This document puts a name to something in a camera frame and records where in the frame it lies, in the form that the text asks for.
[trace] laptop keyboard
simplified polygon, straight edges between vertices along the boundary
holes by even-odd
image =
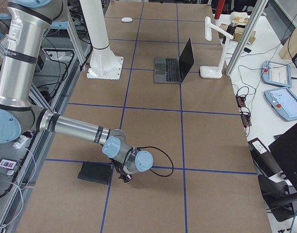
[[[179,66],[176,58],[166,58],[166,80],[179,82]]]

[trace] white table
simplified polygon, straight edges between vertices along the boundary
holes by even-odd
[[[231,22],[230,15],[221,15],[219,20],[216,20],[216,25],[219,26],[221,23],[229,24]],[[274,30],[270,26],[266,17],[261,16],[255,29],[256,31],[256,40],[252,45],[247,45],[249,49],[252,51],[250,54],[255,53],[263,53],[270,49],[273,49],[277,46],[280,41],[276,36]],[[228,53],[233,53],[237,42],[231,41],[228,49]],[[249,68],[261,68],[262,64],[266,60],[270,60],[273,62],[288,64],[291,63],[291,60],[283,60],[279,57],[278,53],[282,45],[278,46],[278,49],[271,50],[265,54],[257,54],[252,56],[244,56],[241,57],[236,65],[236,68],[231,74],[232,83],[239,86],[246,86],[241,82],[241,78],[238,73],[238,66],[243,65]],[[291,66],[291,76],[297,78],[297,69],[294,64],[290,64]],[[262,71],[259,70],[250,70],[244,67],[239,67],[242,79],[245,83],[257,87],[258,83],[261,79]],[[294,121],[285,121],[283,120],[275,110],[272,109],[269,102],[265,99],[264,91],[268,89],[274,89],[275,86],[264,84],[262,81],[259,83],[257,87],[257,92],[255,98],[253,100],[253,96],[248,96],[246,100],[246,106],[251,110],[252,109],[252,118],[250,127],[250,133],[247,137],[247,140],[252,140],[258,137],[266,146],[271,144],[275,139],[274,135],[282,134],[291,128],[293,125],[297,123],[297,120]],[[297,80],[292,80],[292,92],[297,96]],[[247,89],[244,88],[242,92],[239,94],[246,94]],[[272,214],[268,214],[268,218],[270,221],[270,225],[273,233],[277,233],[279,230],[288,229],[291,226],[292,219],[288,219],[284,222],[277,222]],[[293,233],[297,233],[297,218],[293,227]]]

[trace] laptop screen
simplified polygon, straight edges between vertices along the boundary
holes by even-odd
[[[179,66],[180,66],[182,81],[185,79],[187,73],[192,68],[193,64],[194,64],[194,55],[193,55],[191,38],[189,38],[179,58]]]

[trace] brown paper table surface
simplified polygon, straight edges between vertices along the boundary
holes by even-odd
[[[82,72],[65,116],[165,150],[174,174],[137,173],[125,184],[114,172],[109,186],[78,180],[83,161],[109,160],[100,145],[57,134],[18,233],[271,232],[231,80],[198,74],[222,51],[217,33],[204,38],[205,16],[212,17],[207,5],[111,2],[105,21],[111,50],[124,56],[120,80]],[[154,57],[179,56],[188,38],[195,64],[184,82],[155,84]],[[150,151],[167,174],[169,161]]]

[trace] laptop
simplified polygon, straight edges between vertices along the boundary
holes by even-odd
[[[155,58],[155,83],[182,83],[194,64],[191,39],[188,40],[179,58]]]

